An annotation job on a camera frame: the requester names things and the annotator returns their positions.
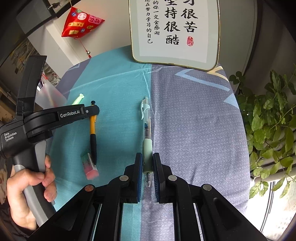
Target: translucent plastic container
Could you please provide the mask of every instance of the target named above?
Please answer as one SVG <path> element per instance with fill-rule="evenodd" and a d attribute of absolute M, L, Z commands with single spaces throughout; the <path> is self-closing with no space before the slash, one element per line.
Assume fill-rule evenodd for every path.
<path fill-rule="evenodd" d="M 35 102 L 43 109 L 63 106 L 67 99 L 63 96 L 42 74 L 40 83 L 36 90 Z"/>

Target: red string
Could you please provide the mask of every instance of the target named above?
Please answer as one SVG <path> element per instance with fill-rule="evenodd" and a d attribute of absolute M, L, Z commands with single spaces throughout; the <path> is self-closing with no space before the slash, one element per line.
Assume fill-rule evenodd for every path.
<path fill-rule="evenodd" d="M 77 39 L 79 40 L 79 42 L 82 44 L 83 48 L 85 49 L 85 52 L 87 53 L 87 49 L 85 48 L 85 46 L 83 45 L 83 43 L 81 42 L 81 40 L 77 37 Z"/>

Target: green rubber grip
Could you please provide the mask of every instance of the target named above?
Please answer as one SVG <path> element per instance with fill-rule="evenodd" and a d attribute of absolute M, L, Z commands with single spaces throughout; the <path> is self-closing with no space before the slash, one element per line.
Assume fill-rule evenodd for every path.
<path fill-rule="evenodd" d="M 153 172 L 152 167 L 152 140 L 143 140 L 143 173 Z"/>

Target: white circular patch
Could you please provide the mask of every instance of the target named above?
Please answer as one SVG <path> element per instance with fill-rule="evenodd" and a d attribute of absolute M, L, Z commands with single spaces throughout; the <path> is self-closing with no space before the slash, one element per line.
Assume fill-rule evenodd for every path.
<path fill-rule="evenodd" d="M 84 19 L 86 19 L 86 13 L 79 13 L 78 14 L 78 16 L 77 16 L 77 18 L 79 19 L 79 20 L 84 20 Z"/>

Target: human hand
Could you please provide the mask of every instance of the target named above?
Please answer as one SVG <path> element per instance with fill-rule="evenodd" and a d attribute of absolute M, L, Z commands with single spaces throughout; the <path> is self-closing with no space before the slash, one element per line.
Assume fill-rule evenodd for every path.
<path fill-rule="evenodd" d="M 45 157 L 45 173 L 32 172 L 23 169 L 15 173 L 12 167 L 10 178 L 7 180 L 7 199 L 10 205 L 12 220 L 20 227 L 36 230 L 37 224 L 34 215 L 27 205 L 23 190 L 28 186 L 35 186 L 39 183 L 46 188 L 44 197 L 48 202 L 52 202 L 57 197 L 57 187 L 54 182 L 55 175 L 50 168 L 50 156 Z"/>

